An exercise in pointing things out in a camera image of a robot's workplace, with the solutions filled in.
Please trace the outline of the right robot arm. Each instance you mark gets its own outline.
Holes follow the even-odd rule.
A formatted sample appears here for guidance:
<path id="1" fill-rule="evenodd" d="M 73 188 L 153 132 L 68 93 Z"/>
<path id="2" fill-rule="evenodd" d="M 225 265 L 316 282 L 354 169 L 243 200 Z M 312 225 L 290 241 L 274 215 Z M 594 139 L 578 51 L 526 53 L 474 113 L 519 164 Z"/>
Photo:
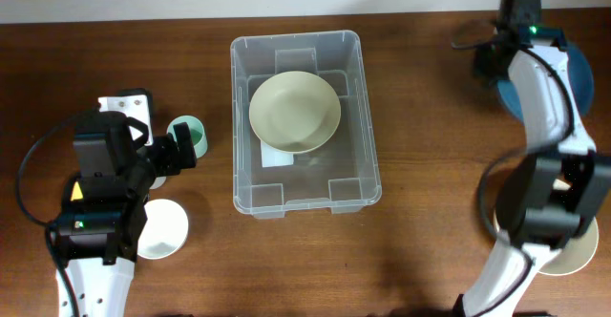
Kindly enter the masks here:
<path id="1" fill-rule="evenodd" d="M 542 268 L 586 235 L 610 191 L 610 158 L 580 117 L 569 75 L 569 43 L 542 22 L 541 0 L 500 0 L 494 33 L 471 44 L 474 67 L 516 92 L 526 145 L 493 160 L 476 190 L 495 238 L 455 316 L 512 316 Z"/>

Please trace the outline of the dark blue plate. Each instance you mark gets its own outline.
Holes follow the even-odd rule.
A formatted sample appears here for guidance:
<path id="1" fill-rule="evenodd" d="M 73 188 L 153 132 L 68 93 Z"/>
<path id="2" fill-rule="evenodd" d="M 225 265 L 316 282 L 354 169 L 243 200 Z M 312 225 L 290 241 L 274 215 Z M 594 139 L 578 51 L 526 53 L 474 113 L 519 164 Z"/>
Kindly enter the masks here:
<path id="1" fill-rule="evenodd" d="M 580 48 L 568 42 L 568 77 L 579 114 L 585 116 L 590 111 L 594 98 L 594 77 L 591 66 Z M 505 109 L 519 122 L 523 122 L 519 97 L 515 86 L 509 80 L 499 80 L 495 84 L 497 95 Z"/>

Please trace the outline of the cream plate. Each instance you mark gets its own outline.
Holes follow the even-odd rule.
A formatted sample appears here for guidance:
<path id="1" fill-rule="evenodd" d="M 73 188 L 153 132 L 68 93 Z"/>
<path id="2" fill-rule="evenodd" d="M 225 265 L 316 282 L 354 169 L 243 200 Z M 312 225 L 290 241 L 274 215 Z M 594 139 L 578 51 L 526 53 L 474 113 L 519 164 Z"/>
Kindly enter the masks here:
<path id="1" fill-rule="evenodd" d="M 556 179 L 553 188 L 560 192 L 568 191 L 569 184 Z M 561 250 L 541 250 L 546 248 L 546 245 L 528 243 L 526 252 L 533 259 L 538 259 L 543 254 L 543 260 L 547 260 L 538 273 L 548 276 L 565 276 L 574 274 L 585 268 L 594 258 L 599 243 L 599 228 L 596 218 L 593 219 L 585 234 L 581 237 L 572 238 Z M 510 260 L 517 260 L 516 264 L 522 264 L 519 252 L 510 249 Z M 495 250 L 491 252 L 488 261 L 482 269 L 482 275 L 486 276 L 496 269 L 502 269 L 502 265 L 495 264 L 499 257 L 495 254 Z"/>
<path id="2" fill-rule="evenodd" d="M 322 147 L 339 127 L 342 108 L 332 86 L 316 74 L 275 74 L 252 95 L 249 122 L 264 144 L 304 154 Z"/>

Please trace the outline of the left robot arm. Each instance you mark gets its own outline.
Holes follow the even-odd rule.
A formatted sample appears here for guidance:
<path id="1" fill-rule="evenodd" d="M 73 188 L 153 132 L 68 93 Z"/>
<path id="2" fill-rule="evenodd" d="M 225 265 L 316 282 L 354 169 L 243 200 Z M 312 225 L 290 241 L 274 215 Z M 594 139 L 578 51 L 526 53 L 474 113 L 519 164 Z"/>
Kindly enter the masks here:
<path id="1" fill-rule="evenodd" d="M 68 181 L 59 215 L 45 230 L 56 266 L 61 316 L 121 316 L 147 222 L 145 205 L 158 177 L 195 167 L 186 123 L 150 137 L 121 112 L 90 112 L 74 127 L 79 170 Z"/>

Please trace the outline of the grey plastic cup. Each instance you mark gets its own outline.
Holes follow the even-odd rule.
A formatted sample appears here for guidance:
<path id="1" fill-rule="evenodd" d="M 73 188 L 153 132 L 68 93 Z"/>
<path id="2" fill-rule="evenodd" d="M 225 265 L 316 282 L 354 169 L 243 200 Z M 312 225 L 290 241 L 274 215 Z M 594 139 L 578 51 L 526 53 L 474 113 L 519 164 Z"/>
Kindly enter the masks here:
<path id="1" fill-rule="evenodd" d="M 160 188 L 166 182 L 166 177 L 157 177 L 150 186 L 151 190 Z"/>

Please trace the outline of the mint green plastic cup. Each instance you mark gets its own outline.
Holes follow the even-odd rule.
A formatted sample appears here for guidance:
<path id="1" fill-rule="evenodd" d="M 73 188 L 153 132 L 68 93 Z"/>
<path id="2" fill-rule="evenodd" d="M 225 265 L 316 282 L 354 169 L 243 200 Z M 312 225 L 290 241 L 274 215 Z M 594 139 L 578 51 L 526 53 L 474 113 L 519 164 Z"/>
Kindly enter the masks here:
<path id="1" fill-rule="evenodd" d="M 195 155 L 200 159 L 208 150 L 208 140 L 203 123 L 195 116 L 178 116 L 170 122 L 167 127 L 167 132 L 173 136 L 175 134 L 174 126 L 180 123 L 187 124 L 190 130 Z"/>

